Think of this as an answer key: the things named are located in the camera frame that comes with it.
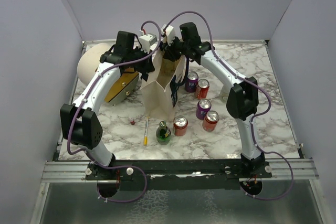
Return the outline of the red cola can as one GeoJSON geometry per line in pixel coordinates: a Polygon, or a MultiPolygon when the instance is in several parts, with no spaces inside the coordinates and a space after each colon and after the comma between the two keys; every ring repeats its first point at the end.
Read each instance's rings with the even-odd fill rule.
{"type": "Polygon", "coordinates": [[[199,79],[196,90],[195,90],[195,97],[200,99],[205,99],[209,90],[209,81],[206,79],[199,79]]]}

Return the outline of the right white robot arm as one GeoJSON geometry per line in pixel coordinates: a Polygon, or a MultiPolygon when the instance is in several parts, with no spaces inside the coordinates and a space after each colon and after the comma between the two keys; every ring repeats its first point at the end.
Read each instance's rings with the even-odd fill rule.
{"type": "Polygon", "coordinates": [[[257,80],[240,76],[238,71],[221,60],[211,42],[201,41],[193,22],[182,24],[180,32],[182,39],[175,36],[172,26],[163,25],[161,49],[168,53],[169,60],[176,60],[181,55],[194,60],[223,84],[228,93],[226,109],[237,122],[242,143],[241,171],[246,177],[254,177],[265,162],[264,154],[257,148],[257,138],[250,124],[259,105],[257,80]]]}

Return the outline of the cream canvas tote bag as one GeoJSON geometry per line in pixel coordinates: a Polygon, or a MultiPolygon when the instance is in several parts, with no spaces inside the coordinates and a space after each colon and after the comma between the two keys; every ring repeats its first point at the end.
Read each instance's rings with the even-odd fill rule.
{"type": "Polygon", "coordinates": [[[172,62],[164,59],[164,52],[157,50],[152,56],[155,70],[148,74],[148,79],[141,81],[145,115],[163,120],[172,121],[178,102],[179,83],[185,76],[186,57],[172,62]]]}

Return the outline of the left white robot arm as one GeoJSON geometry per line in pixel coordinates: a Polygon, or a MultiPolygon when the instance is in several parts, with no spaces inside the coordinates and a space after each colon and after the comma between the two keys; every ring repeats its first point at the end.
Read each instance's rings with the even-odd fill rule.
{"type": "Polygon", "coordinates": [[[149,63],[155,52],[152,46],[158,44],[160,38],[153,34],[137,36],[119,31],[115,44],[100,56],[96,71],[84,92],[72,104],[64,104],[60,109],[63,137],[68,146],[79,147],[76,151],[68,147],[68,153],[75,155],[85,152],[90,160],[99,164],[98,173],[104,179],[115,175],[115,156],[101,141],[103,129],[97,114],[109,90],[125,69],[144,72],[153,69],[149,63]]]}

